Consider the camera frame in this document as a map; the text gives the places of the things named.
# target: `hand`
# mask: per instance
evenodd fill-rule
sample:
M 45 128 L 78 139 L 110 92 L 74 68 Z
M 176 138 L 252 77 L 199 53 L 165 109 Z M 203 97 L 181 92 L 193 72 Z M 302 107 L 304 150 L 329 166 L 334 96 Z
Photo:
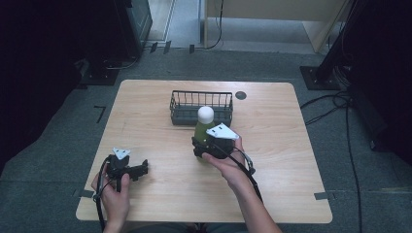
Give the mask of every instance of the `hand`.
M 238 139 L 234 141 L 234 146 L 236 147 L 236 149 L 231 154 L 231 156 L 241 164 L 245 165 L 245 158 L 239 151 L 244 151 L 242 146 L 242 138 L 240 136 Z M 233 162 L 229 157 L 225 159 L 218 159 L 210 153 L 204 152 L 202 154 L 202 158 L 221 171 L 222 176 L 227 180 L 227 183 L 230 186 L 230 188 L 233 189 L 234 187 L 241 184 L 250 184 L 250 181 L 248 177 L 245 175 L 245 173 L 242 170 L 240 170 L 239 166 L 237 166 L 237 164 Z
M 91 187 L 96 190 L 99 174 L 96 175 Z M 106 167 L 103 170 L 103 186 L 108 183 L 106 178 Z M 108 184 L 101 195 L 101 200 L 107 214 L 107 224 L 104 232 L 121 232 L 121 229 L 126 221 L 129 209 L 129 184 L 130 177 L 126 173 L 121 178 L 121 192 L 116 190 Z

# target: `white bottle cap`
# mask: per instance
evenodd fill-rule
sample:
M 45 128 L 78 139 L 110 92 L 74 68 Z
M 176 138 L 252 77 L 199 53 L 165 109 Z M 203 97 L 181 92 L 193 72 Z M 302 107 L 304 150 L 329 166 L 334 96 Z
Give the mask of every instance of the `white bottle cap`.
M 213 121 L 215 113 L 209 106 L 203 106 L 197 111 L 197 117 L 200 123 L 208 124 Z

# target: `table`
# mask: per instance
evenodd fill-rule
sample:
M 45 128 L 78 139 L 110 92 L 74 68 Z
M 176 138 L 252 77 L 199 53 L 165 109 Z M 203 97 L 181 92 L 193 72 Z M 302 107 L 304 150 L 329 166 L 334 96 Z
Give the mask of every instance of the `table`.
M 207 18 L 220 16 L 222 1 L 203 0 L 205 48 L 208 47 Z M 348 2 L 349 0 L 224 0 L 223 17 L 303 21 L 312 47 L 318 52 L 344 13 Z
M 112 148 L 130 149 L 130 166 L 149 160 L 149 174 L 131 183 L 129 221 L 241 222 L 238 203 L 221 173 L 193 155 L 194 126 L 173 125 L 172 90 L 230 91 L 231 128 L 243 137 L 254 178 L 277 222 L 329 223 L 327 199 L 293 86 L 290 83 L 123 81 L 85 189 Z M 247 98 L 236 99 L 244 91 Z M 98 220 L 81 198 L 77 218 Z

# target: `black wire basket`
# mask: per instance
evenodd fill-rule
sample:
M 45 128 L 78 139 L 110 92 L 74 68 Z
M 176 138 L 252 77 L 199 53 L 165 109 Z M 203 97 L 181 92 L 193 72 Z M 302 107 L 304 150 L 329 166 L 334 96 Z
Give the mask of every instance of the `black wire basket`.
M 216 125 L 230 126 L 233 113 L 231 92 L 173 90 L 170 100 L 170 117 L 174 125 L 196 125 L 197 111 L 209 106 L 215 112 Z

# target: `green bottle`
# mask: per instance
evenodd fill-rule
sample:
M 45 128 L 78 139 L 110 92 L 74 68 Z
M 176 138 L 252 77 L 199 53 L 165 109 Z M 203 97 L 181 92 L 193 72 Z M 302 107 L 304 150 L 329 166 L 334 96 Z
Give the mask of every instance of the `green bottle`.
M 207 129 L 215 127 L 214 120 L 215 113 L 209 106 L 203 106 L 197 111 L 197 124 L 194 128 L 194 138 L 203 145 L 206 145 L 206 140 L 209 135 L 206 133 Z

